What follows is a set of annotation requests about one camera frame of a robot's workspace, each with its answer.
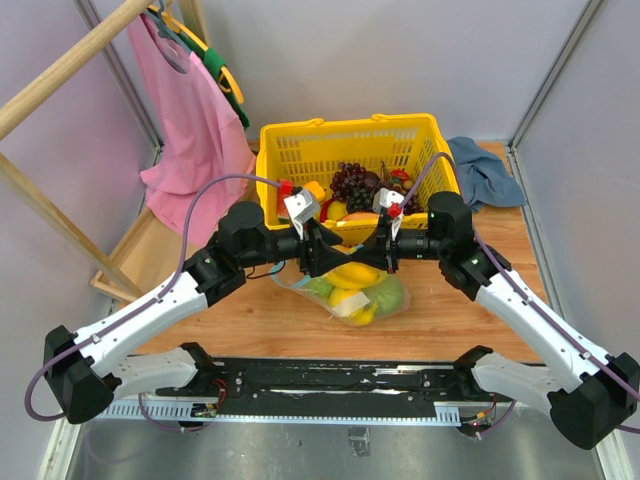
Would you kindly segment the large yellow lemon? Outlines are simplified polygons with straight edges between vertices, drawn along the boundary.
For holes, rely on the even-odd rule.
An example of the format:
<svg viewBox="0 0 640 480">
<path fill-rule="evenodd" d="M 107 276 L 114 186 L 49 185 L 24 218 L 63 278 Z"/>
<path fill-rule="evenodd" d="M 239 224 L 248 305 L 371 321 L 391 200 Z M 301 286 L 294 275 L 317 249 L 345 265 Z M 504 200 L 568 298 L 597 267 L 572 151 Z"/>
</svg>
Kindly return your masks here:
<svg viewBox="0 0 640 480">
<path fill-rule="evenodd" d="M 352 326 L 372 323 L 378 308 L 361 290 L 334 288 L 328 302 L 331 313 Z"/>
</svg>

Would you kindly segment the clear zip top bag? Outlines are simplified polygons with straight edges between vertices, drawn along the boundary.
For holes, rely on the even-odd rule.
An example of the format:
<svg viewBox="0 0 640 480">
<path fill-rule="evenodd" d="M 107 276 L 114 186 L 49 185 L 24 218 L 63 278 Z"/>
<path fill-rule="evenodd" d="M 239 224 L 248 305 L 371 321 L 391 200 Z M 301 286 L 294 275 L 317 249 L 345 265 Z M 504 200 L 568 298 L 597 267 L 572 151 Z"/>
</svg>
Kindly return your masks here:
<svg viewBox="0 0 640 480">
<path fill-rule="evenodd" d="M 408 309 L 410 295 L 394 274 L 350 262 L 318 277 L 297 274 L 282 261 L 269 270 L 274 282 L 324 308 L 347 325 L 363 327 Z"/>
</svg>

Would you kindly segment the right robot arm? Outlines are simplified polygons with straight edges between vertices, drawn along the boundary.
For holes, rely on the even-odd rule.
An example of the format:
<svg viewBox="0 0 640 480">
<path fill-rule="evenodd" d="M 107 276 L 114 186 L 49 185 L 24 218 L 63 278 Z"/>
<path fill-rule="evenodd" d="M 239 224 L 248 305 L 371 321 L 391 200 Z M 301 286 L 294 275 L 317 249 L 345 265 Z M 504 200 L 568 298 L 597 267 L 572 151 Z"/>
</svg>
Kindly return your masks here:
<svg viewBox="0 0 640 480">
<path fill-rule="evenodd" d="M 405 202 L 392 190 L 376 194 L 378 225 L 353 259 L 390 273 L 402 259 L 437 262 L 452 287 L 499 317 L 544 363 L 531 367 L 478 346 L 459 358 L 452 377 L 455 392 L 466 400 L 495 393 L 534 408 L 584 450 L 623 429 L 639 403 L 638 362 L 627 353 L 610 354 L 542 301 L 480 238 L 459 194 L 432 195 L 422 230 L 402 228 Z"/>
</svg>

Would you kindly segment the green custard apple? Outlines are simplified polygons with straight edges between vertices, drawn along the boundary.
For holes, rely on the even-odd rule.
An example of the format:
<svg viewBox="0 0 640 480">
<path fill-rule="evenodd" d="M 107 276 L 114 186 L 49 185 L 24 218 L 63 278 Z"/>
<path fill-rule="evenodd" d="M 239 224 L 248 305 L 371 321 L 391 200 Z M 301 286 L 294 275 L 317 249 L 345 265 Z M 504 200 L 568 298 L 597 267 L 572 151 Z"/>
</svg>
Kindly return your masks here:
<svg viewBox="0 0 640 480">
<path fill-rule="evenodd" d="M 318 298 L 329 298 L 334 287 L 322 277 L 310 278 L 304 285 L 304 289 Z"/>
</svg>

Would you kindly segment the yellow mango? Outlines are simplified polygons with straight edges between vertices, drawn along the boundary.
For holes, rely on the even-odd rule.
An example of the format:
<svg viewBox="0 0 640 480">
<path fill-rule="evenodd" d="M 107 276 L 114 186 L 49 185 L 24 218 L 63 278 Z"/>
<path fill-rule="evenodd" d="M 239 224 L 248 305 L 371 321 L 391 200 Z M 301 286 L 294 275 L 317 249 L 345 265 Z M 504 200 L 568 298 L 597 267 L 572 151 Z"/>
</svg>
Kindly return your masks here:
<svg viewBox="0 0 640 480">
<path fill-rule="evenodd" d="M 381 281 L 379 270 L 357 262 L 339 266 L 324 275 L 334 287 L 346 290 L 362 290 Z"/>
</svg>

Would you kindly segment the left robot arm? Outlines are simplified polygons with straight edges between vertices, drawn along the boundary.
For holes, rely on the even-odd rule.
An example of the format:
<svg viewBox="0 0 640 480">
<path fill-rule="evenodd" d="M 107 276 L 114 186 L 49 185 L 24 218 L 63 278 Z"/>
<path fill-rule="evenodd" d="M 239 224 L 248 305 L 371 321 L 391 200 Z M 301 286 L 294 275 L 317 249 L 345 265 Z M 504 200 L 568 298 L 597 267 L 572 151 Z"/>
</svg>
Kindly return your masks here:
<svg viewBox="0 0 640 480">
<path fill-rule="evenodd" d="M 321 276 L 347 263 L 348 255 L 338 248 L 342 241 L 315 219 L 270 230 L 257 204 L 235 204 L 207 245 L 154 290 L 76 332 L 60 326 L 47 334 L 44 377 L 64 417 L 82 424 L 113 401 L 140 393 L 207 393 L 216 368 L 198 344 L 157 355 L 138 355 L 136 349 L 239 289 L 249 267 L 296 260 L 306 274 Z"/>
</svg>

